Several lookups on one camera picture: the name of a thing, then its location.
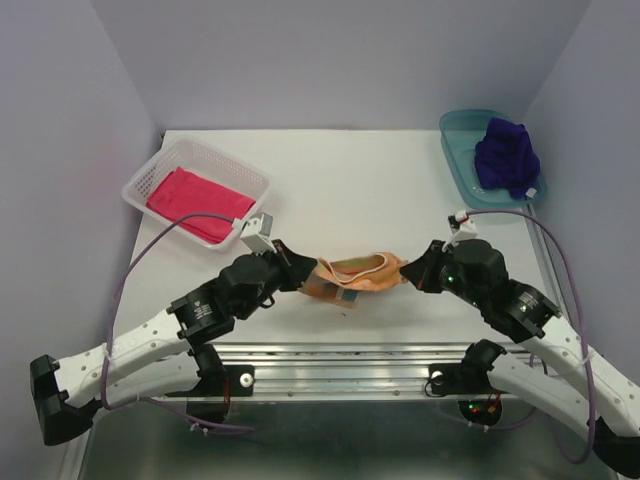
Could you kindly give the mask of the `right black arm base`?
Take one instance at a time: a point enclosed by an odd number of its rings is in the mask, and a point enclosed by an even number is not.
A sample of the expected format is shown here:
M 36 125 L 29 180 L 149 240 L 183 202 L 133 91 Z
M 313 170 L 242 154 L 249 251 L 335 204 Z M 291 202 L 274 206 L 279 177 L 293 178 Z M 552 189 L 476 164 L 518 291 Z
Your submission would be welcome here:
M 498 426 L 505 392 L 492 386 L 488 377 L 495 370 L 494 363 L 506 353 L 504 347 L 489 340 L 473 343 L 458 363 L 432 364 L 423 392 L 428 398 L 462 396 L 458 409 L 471 428 L 507 430 Z

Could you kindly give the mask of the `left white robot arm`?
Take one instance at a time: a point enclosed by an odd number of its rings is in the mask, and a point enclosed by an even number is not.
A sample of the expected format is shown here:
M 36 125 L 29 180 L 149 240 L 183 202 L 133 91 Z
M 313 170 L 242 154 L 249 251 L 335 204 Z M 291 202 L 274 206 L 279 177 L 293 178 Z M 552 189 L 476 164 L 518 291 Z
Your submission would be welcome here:
M 217 277 L 101 346 L 32 360 L 30 389 L 44 444 L 81 436 L 99 409 L 195 389 L 223 398 L 242 390 L 241 372 L 224 367 L 214 340 L 272 307 L 276 292 L 300 289 L 316 265 L 276 240 L 263 253 L 237 257 Z

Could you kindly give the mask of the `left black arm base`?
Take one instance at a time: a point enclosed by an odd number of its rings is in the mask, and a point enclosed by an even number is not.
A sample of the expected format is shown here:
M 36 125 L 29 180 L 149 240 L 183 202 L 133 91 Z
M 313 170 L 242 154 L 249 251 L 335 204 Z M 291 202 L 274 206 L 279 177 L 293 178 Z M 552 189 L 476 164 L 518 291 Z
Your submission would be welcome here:
M 252 427 L 223 423 L 230 411 L 233 396 L 251 397 L 255 384 L 255 367 L 250 364 L 225 366 L 211 344 L 194 347 L 188 355 L 196 362 L 198 382 L 193 390 L 205 397 L 221 397 L 224 407 L 219 421 L 190 418 L 192 426 L 205 434 L 242 435 L 254 431 Z

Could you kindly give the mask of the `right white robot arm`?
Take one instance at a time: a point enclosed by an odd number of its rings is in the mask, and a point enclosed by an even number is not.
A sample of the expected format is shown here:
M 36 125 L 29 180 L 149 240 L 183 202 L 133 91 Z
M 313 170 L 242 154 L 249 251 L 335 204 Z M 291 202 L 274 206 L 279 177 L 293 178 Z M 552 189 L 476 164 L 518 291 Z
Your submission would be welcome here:
M 547 376 L 489 340 L 470 345 L 459 363 L 437 364 L 438 396 L 505 392 L 591 441 L 591 451 L 618 474 L 639 476 L 639 387 L 592 349 L 536 288 L 509 277 L 503 255 L 471 239 L 433 241 L 401 274 L 417 290 L 449 292 L 555 371 Z

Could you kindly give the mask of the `orange patterned towel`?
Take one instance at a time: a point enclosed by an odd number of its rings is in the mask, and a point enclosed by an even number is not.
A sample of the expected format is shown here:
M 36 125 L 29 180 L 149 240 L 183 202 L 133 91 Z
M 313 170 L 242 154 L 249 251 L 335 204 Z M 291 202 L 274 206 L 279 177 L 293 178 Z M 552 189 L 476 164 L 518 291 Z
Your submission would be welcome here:
M 405 284 L 407 280 L 400 269 L 406 264 L 391 252 L 338 261 L 320 258 L 298 291 L 323 302 L 353 308 L 362 292 L 379 293 Z

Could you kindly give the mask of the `pink microfiber towel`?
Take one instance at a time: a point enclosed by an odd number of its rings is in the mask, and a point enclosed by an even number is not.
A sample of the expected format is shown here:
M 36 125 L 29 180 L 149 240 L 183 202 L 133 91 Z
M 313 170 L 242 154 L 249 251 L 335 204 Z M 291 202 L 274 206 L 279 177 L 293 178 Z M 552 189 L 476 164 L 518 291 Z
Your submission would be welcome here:
M 244 217 L 254 203 L 246 195 L 178 167 L 151 193 L 146 206 L 171 222 L 193 213 L 215 213 L 229 218 L 226 221 L 192 217 L 181 224 L 196 237 L 219 244 L 231 234 L 233 220 Z

